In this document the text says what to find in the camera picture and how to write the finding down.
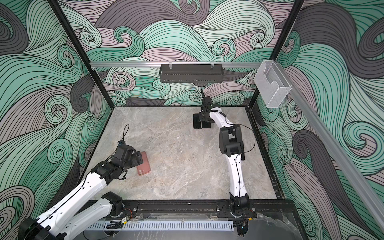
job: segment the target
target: robotic arm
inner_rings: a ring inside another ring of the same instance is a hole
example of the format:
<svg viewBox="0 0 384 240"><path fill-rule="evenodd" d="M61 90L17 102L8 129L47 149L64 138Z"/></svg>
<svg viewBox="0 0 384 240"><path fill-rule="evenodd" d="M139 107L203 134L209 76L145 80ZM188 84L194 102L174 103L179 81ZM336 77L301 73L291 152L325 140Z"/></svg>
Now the robotic arm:
<svg viewBox="0 0 384 240"><path fill-rule="evenodd" d="M230 204L235 216L241 216L243 211L250 208L249 197L245 189L241 160L245 160L244 143L239 124L233 124L227 119L217 103L203 94L203 104L199 113L199 121L216 123L220 129L219 148L226 155L230 176Z"/></svg>
<svg viewBox="0 0 384 240"><path fill-rule="evenodd" d="M250 208L249 197L245 189L241 160L245 159L244 144L239 124L227 119L217 103L209 96L203 96L202 109L198 121L202 126L216 123L219 127L219 148L226 155L230 175L230 208L235 217L243 215ZM119 178L128 169L143 163L141 153L126 145L124 140L118 142L113 155L99 162L85 179L56 205L39 215L36 219L27 218L19 226L19 240L72 240L90 224L107 215L119 217L124 205L122 198L108 192L94 205L81 213L75 214L97 192L112 180Z"/></svg>
<svg viewBox="0 0 384 240"><path fill-rule="evenodd" d="M124 140L119 141L115 153L92 168L85 179L67 196L35 220L24 220L19 227L19 239L71 240L95 220L109 214L118 217L124 206L122 198L112 192L104 194L94 205L75 217L74 215L113 179L125 179L125 176L121 179L119 176L142 163L139 151L126 145Z"/></svg>

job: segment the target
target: transparent plastic box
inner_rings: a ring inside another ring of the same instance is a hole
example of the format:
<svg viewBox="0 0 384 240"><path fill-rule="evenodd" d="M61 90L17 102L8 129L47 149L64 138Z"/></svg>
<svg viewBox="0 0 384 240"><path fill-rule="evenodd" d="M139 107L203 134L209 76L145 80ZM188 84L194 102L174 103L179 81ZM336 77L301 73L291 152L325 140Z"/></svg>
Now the transparent plastic box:
<svg viewBox="0 0 384 240"><path fill-rule="evenodd" d="M254 81L267 108L278 108L292 89L287 79L281 64L273 60L262 62Z"/></svg>

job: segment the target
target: wave pattern wallpaper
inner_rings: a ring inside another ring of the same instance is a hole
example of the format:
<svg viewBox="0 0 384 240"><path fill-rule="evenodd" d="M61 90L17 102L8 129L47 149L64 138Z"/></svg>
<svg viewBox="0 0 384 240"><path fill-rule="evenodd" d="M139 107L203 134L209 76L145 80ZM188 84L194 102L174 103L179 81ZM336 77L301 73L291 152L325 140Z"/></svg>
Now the wave pattern wallpaper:
<svg viewBox="0 0 384 240"><path fill-rule="evenodd" d="M384 200L384 1L305 6L280 62L294 85ZM257 99L257 123L285 196L311 240L384 239L337 159L294 99Z"/></svg>
<svg viewBox="0 0 384 240"><path fill-rule="evenodd" d="M308 5L321 2L311 0ZM59 0L91 61L267 60L294 0ZM118 106L248 105L257 69L223 83L161 83L159 68L99 68Z"/></svg>
<svg viewBox="0 0 384 240"><path fill-rule="evenodd" d="M0 0L0 238L77 184L111 109L46 0Z"/></svg>

